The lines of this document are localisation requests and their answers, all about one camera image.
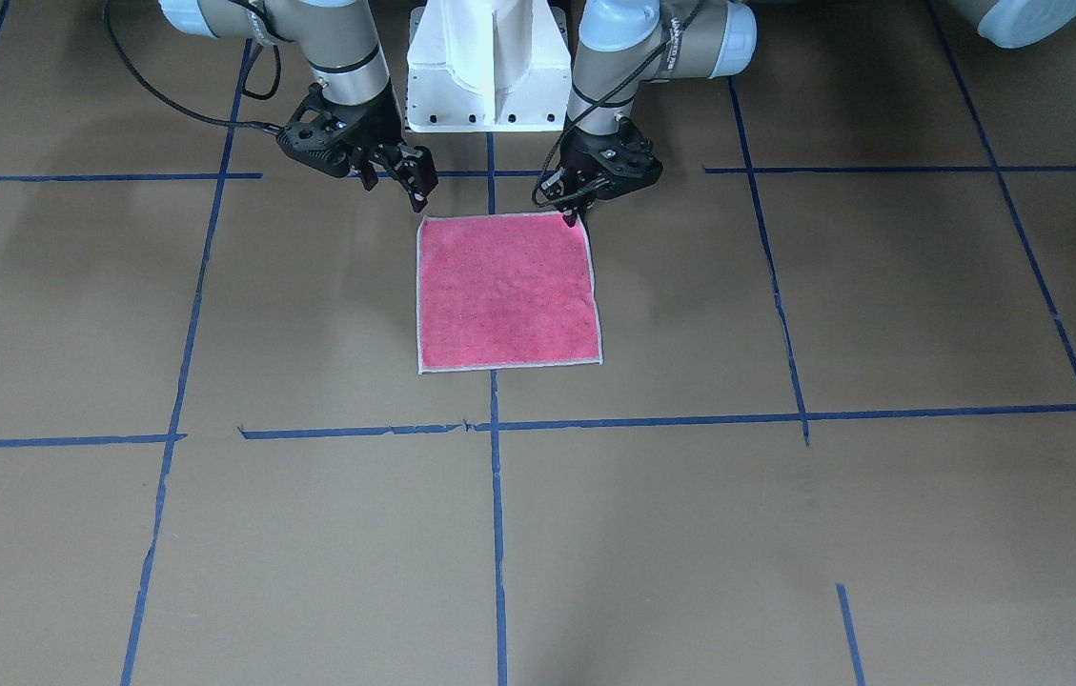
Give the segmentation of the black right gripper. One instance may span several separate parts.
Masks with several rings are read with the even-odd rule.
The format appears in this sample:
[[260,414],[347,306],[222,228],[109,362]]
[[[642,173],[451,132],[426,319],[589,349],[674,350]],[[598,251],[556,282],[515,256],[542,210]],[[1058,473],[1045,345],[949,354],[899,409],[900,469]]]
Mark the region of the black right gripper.
[[294,161],[332,177],[357,172],[366,191],[376,187],[381,168],[404,189],[415,213],[428,208],[438,184],[431,151],[404,144],[401,113],[390,82],[357,105],[332,103],[323,87],[312,83],[275,142]]

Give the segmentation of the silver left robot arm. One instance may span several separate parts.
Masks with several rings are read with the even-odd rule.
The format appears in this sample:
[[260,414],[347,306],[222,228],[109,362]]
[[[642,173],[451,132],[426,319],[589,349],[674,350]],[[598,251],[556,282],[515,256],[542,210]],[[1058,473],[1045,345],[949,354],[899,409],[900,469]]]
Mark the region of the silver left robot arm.
[[756,48],[758,16],[746,1],[589,1],[565,120],[532,188],[534,208],[572,226],[596,201],[654,186],[663,165],[632,117],[642,84],[732,77]]

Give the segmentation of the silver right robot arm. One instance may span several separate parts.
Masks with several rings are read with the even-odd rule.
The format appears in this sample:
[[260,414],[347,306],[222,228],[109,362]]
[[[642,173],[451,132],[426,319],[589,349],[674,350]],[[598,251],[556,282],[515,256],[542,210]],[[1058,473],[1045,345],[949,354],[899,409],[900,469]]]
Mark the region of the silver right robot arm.
[[404,140],[404,122],[367,1],[162,1],[181,33],[297,45],[313,83],[289,122],[266,131],[289,159],[336,178],[355,173],[364,190],[384,170],[413,212],[438,183],[428,148]]

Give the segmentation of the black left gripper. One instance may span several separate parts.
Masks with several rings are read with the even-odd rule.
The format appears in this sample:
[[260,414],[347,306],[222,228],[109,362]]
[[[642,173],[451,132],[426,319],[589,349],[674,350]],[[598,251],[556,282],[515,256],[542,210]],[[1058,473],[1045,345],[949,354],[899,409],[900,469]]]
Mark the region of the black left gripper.
[[598,201],[613,200],[655,186],[664,166],[654,143],[628,117],[608,134],[590,134],[569,127],[557,140],[551,159],[557,165],[542,169],[538,178],[538,208],[564,212],[564,223],[574,227],[580,213]]

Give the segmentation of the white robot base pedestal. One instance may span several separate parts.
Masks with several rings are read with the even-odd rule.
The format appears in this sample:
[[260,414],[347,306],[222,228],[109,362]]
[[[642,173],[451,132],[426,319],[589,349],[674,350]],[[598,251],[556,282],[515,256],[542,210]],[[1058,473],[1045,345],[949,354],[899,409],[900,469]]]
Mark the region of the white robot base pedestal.
[[411,131],[560,131],[572,86],[556,1],[424,1],[410,12]]

